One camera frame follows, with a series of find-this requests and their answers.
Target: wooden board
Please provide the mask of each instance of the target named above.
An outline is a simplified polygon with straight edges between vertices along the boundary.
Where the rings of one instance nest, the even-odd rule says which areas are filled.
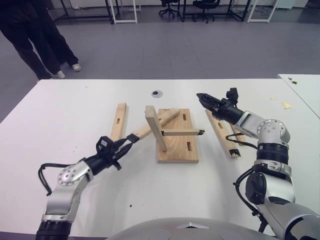
[[[168,111],[164,112],[163,114],[158,114],[160,125],[163,126],[168,121],[178,116],[179,113],[180,113],[180,110],[173,107],[173,108],[170,108]],[[137,131],[134,131],[132,134],[136,135],[141,140],[141,139],[144,139],[146,136],[148,136],[150,133],[151,133],[151,128],[149,124],[146,123]]]
[[[236,129],[235,125],[230,124],[230,126],[231,126],[232,132],[234,134],[239,134],[240,133],[240,131]],[[241,141],[241,142],[245,142],[246,141],[244,135],[235,136],[235,139],[237,139],[238,141]]]
[[[160,126],[160,122],[159,122],[155,107],[146,106],[144,114],[145,114],[145,119],[148,122],[151,128],[151,131],[153,132],[153,135],[156,139],[156,143],[159,145],[162,151],[166,152],[167,151],[166,142],[165,142],[165,138],[162,136],[162,133],[161,133],[161,126]]]
[[[124,126],[125,126],[125,120],[126,120],[126,111],[127,111],[126,103],[118,104],[116,108],[115,116],[114,116],[111,135],[110,135],[110,139],[114,142],[123,138]]]
[[[168,109],[159,109],[158,115]],[[180,109],[177,117],[162,126],[162,129],[193,129],[189,109]],[[198,163],[199,156],[195,136],[165,136],[167,151],[157,147],[158,163]]]
[[[222,121],[215,119],[212,116],[211,111],[206,109],[205,112],[209,118],[209,121],[214,129],[214,132],[218,137],[225,153],[231,158],[240,157],[240,153],[239,153],[239,150],[237,149],[236,144],[226,139],[226,136],[230,135],[230,133],[226,128],[225,124]]]

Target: wood piece with hole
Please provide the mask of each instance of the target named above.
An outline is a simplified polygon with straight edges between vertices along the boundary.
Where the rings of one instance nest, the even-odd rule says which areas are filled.
[[[168,109],[159,109],[162,115]],[[162,126],[162,130],[170,129],[193,129],[189,109],[180,109],[177,117]],[[166,136],[165,143],[167,151],[157,149],[158,163],[198,163],[199,156],[195,136]]]
[[[240,134],[241,133],[239,130],[236,129],[235,125],[230,124],[230,127],[231,127],[232,132],[234,134]],[[238,140],[238,141],[241,141],[241,142],[245,142],[246,141],[244,135],[235,136],[235,139]]]
[[[225,124],[222,121],[215,119],[212,116],[211,111],[206,109],[205,112],[226,154],[231,158],[240,157],[240,152],[237,149],[236,144],[226,139],[226,136],[230,135],[230,133],[227,130]]]
[[[197,136],[205,133],[204,129],[163,129],[162,136]]]
[[[154,106],[146,106],[145,107],[145,119],[148,122],[151,131],[156,139],[156,143],[159,145],[160,149],[164,152],[167,151],[167,146],[165,142],[165,138],[162,136],[161,133],[161,125],[158,119],[158,115]]]
[[[124,126],[126,120],[127,104],[118,104],[114,116],[113,127],[110,135],[112,141],[117,141],[123,138]]]
[[[180,113],[180,110],[173,107],[169,109],[166,112],[163,112],[162,114],[158,114],[159,123],[161,126],[169,122],[171,119],[178,116]],[[148,123],[146,123],[143,127],[139,128],[137,131],[134,131],[132,134],[137,136],[140,140],[144,139],[146,136],[148,136],[151,133],[151,128]]]

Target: wooden stick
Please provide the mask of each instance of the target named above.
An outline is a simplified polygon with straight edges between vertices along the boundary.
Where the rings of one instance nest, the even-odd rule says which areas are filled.
[[[162,136],[196,136],[203,135],[204,129],[162,129]]]
[[[148,122],[153,132],[153,135],[155,136],[156,143],[159,145],[163,152],[166,152],[168,149],[166,146],[165,139],[161,134],[161,125],[154,106],[146,106],[144,113],[145,119]]]
[[[232,132],[233,132],[234,134],[239,134],[239,133],[240,133],[240,131],[238,131],[238,130],[236,129],[235,125],[230,124],[230,126],[231,126]],[[235,139],[237,139],[238,141],[241,141],[241,142],[245,142],[245,141],[246,141],[244,135],[235,136]]]
[[[119,139],[122,139],[123,137],[125,120],[126,120],[126,112],[127,112],[127,104],[126,103],[118,104],[118,107],[116,108],[116,112],[114,116],[111,135],[110,135],[110,139],[114,142]]]
[[[169,122],[171,119],[178,116],[180,113],[180,110],[177,108],[171,108],[164,113],[160,114],[158,116],[158,120],[160,122],[160,126],[165,125],[167,122]],[[151,128],[148,123],[146,123],[143,127],[141,127],[139,130],[133,132],[132,134],[136,135],[140,140],[144,139],[146,136],[148,136],[151,133]]]
[[[205,110],[209,121],[215,131],[216,136],[218,137],[218,139],[220,140],[220,143],[222,145],[222,147],[224,148],[225,152],[227,153],[228,156],[230,156],[231,158],[237,158],[240,157],[240,152],[236,147],[236,144],[232,141],[228,141],[226,139],[226,136],[230,135],[225,124],[222,121],[219,121],[217,119],[215,119],[212,116],[211,111],[209,110]]]

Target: black pants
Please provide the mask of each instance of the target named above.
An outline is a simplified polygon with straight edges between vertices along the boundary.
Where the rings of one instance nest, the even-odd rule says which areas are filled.
[[[60,64],[44,37],[37,18],[13,25],[2,23],[0,30],[13,44],[24,62],[34,71],[38,79],[51,78],[45,67],[52,74],[60,71]],[[29,40],[33,42],[44,65],[33,51],[33,46]]]
[[[48,10],[45,7],[35,7],[35,11],[38,15],[43,34],[59,63],[67,62],[70,66],[77,64],[78,58],[71,51],[64,36],[60,34]]]

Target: desk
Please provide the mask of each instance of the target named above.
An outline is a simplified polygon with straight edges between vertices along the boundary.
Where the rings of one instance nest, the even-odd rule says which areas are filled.
[[[66,19],[97,19],[97,18],[109,18],[110,19],[110,23],[111,24],[114,24],[114,20],[113,20],[113,16],[110,12],[110,6],[109,6],[109,3],[108,3],[108,0],[105,0],[105,5],[106,5],[106,10],[108,12],[108,15],[92,15],[92,16],[70,16],[69,13],[68,13],[68,10],[66,8],[66,5],[64,3],[64,0],[60,0],[61,2],[61,5],[63,7],[63,11],[64,11],[64,14],[60,17],[57,17],[56,19],[54,19],[53,21],[54,22],[57,22],[59,20],[66,20]],[[115,0],[115,3],[116,3],[116,9],[117,9],[117,14],[119,14],[119,5],[118,5],[118,0]]]
[[[214,16],[234,16],[234,17],[240,19],[241,22],[243,22],[245,20],[245,18],[246,18],[246,14],[247,14],[248,8],[250,6],[251,0],[247,0],[242,16],[239,15],[238,13],[232,11],[231,7],[233,5],[233,1],[234,0],[230,0],[229,5],[228,5],[228,10],[226,12],[216,12],[216,13],[213,12],[213,13],[209,13],[209,15],[214,15]],[[186,5],[187,5],[187,0],[183,0],[183,12],[182,12],[182,19],[181,19],[182,22],[185,21],[185,16],[192,16],[192,15],[196,14],[196,13],[186,13]]]
[[[279,74],[278,76],[320,119],[320,75]]]
[[[109,237],[164,217],[212,218],[257,230],[259,220],[232,185],[252,166],[256,151],[241,146],[240,158],[227,158],[196,96],[202,92],[221,99],[231,87],[238,89],[239,108],[285,123],[296,202],[319,213],[319,119],[281,79],[49,79],[41,80],[0,124],[0,231],[37,231],[47,203],[38,168],[95,154],[97,140],[111,133],[117,104],[123,102],[128,105],[126,134],[146,122],[146,105],[189,108],[193,126],[206,130],[196,138],[199,163],[156,163],[156,141],[147,136],[119,161],[122,170],[104,170],[84,190],[71,236]],[[152,97],[154,90],[163,97]],[[293,108],[284,109],[270,97],[282,97]],[[59,172],[44,171],[51,187]]]

